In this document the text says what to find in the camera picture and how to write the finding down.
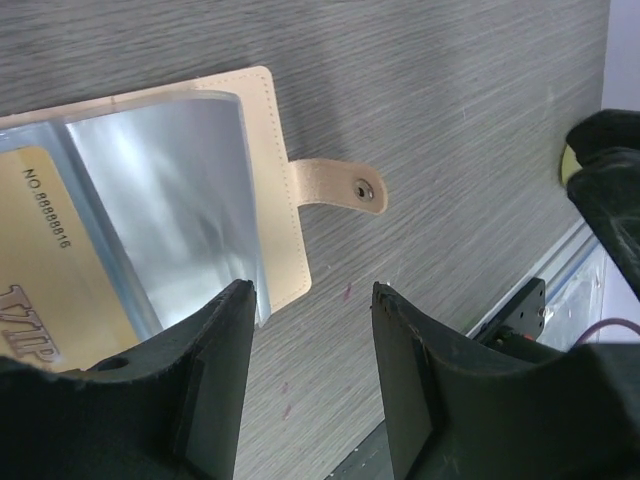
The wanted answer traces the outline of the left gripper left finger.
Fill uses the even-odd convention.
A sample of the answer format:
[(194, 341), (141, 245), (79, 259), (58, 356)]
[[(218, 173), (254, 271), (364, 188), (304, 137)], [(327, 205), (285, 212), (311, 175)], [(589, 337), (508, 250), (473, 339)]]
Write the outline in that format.
[(5, 479), (229, 479), (256, 293), (237, 280), (190, 317), (88, 370), (1, 361)]

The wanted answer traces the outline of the beige leather card holder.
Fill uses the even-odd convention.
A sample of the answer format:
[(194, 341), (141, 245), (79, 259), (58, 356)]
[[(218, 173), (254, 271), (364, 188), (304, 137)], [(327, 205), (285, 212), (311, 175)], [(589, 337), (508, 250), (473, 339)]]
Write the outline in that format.
[(1, 155), (26, 146), (52, 157), (137, 344), (237, 279), (265, 323), (311, 287), (302, 206), (388, 205), (369, 165), (288, 157), (261, 66), (3, 117)]

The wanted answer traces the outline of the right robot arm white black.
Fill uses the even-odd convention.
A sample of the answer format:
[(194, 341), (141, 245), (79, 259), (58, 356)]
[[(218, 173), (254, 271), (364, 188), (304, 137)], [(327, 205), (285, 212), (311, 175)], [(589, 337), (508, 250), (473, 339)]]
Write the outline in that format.
[(635, 294), (639, 293), (639, 113), (605, 109), (566, 135), (578, 170), (566, 191)]

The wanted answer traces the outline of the gold VIP card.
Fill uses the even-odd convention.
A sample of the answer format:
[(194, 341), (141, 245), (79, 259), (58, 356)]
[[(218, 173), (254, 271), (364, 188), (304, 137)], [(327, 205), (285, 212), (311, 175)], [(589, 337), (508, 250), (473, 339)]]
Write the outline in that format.
[(50, 154), (2, 153), (2, 354), (62, 372), (137, 342)]

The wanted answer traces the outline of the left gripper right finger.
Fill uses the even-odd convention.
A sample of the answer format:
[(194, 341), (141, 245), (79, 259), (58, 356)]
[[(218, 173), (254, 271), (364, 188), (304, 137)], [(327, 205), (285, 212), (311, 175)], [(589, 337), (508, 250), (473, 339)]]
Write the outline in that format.
[(639, 349), (470, 339), (375, 284), (372, 328), (398, 479), (635, 479)]

